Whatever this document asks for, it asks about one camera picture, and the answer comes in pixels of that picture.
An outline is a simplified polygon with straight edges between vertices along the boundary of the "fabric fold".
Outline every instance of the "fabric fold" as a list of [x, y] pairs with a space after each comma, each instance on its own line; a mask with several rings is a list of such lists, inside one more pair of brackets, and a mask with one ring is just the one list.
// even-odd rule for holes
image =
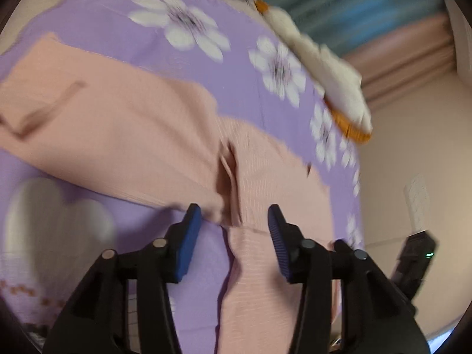
[[[74, 78], [44, 76], [44, 58], [50, 70]], [[329, 247], [330, 193], [315, 169], [255, 126], [218, 116], [216, 99], [201, 85], [162, 78], [51, 35], [12, 70], [0, 94], [8, 87], [28, 100], [43, 84], [40, 76], [52, 97], [68, 90], [64, 81], [84, 81], [84, 87], [26, 138], [0, 125], [0, 147], [100, 194], [178, 209], [198, 203], [207, 220], [227, 227], [235, 256], [219, 352], [285, 354], [301, 288], [280, 274], [267, 209], [279, 204], [306, 238]]]
[[361, 137], [349, 132], [345, 132], [345, 136], [359, 143], [368, 140], [372, 133], [372, 120], [360, 89], [362, 77], [359, 72], [338, 58], [326, 45], [320, 46], [306, 34], [301, 34], [283, 9], [271, 7], [262, 0], [256, 1], [256, 7], [313, 79], [318, 81], [318, 91], [321, 95], [326, 93], [330, 106], [337, 111], [336, 117], [345, 117], [343, 121], [350, 121], [362, 132]]
[[0, 88], [0, 119], [11, 132], [24, 136], [41, 126], [66, 100], [86, 83], [58, 68], [63, 59], [51, 59], [34, 47], [28, 60], [21, 60]]

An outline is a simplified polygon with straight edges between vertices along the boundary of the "white wall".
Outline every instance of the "white wall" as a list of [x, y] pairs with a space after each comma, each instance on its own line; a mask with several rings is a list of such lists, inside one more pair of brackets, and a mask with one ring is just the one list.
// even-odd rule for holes
[[439, 241], [414, 299], [428, 335], [460, 317], [472, 298], [472, 92], [449, 73], [375, 111], [373, 126], [359, 149], [366, 249], [390, 276], [412, 233], [403, 189], [421, 173], [428, 229]]

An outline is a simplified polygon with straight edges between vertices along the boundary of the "pink fabric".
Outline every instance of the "pink fabric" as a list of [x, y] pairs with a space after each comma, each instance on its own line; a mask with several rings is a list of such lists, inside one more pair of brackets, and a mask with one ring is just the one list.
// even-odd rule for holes
[[301, 290], [279, 273], [267, 209], [279, 204], [288, 222], [327, 246], [330, 196], [313, 168], [254, 126], [219, 117], [202, 86], [51, 35], [0, 86], [0, 117], [0, 147], [52, 176], [147, 205], [199, 203], [227, 227], [235, 256], [219, 352], [286, 354]]
[[231, 214], [238, 223], [228, 229], [236, 260], [223, 300], [219, 352], [286, 354], [301, 287], [289, 285], [280, 274], [267, 209], [279, 204], [287, 222], [327, 247], [333, 239], [329, 190], [284, 144], [237, 120], [219, 123], [228, 139], [224, 155], [234, 159], [228, 175], [237, 177]]
[[362, 75], [370, 109], [452, 70], [454, 36], [446, 12], [402, 26], [344, 56]]

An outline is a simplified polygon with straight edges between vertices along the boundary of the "black clamp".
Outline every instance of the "black clamp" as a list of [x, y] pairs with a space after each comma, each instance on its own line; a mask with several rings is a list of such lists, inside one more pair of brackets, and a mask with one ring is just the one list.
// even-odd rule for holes
[[182, 222], [145, 248], [118, 255], [105, 250], [60, 313], [43, 354], [132, 354], [127, 334], [128, 280], [136, 279], [142, 354], [181, 354], [166, 283], [187, 273], [201, 226], [190, 205]]
[[344, 241], [328, 251], [287, 224], [278, 205], [268, 225], [282, 275], [302, 283], [303, 293], [289, 354], [327, 354], [331, 329], [331, 281], [341, 280], [342, 341], [337, 354], [429, 354], [410, 300], [363, 250]]

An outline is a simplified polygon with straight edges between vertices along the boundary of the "wall outlet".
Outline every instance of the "wall outlet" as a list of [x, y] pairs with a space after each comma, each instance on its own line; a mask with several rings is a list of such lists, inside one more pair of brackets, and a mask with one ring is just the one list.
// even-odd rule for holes
[[421, 174], [416, 175], [404, 188], [408, 212], [412, 225], [412, 233], [427, 229], [430, 216], [430, 198], [426, 190], [426, 182]]

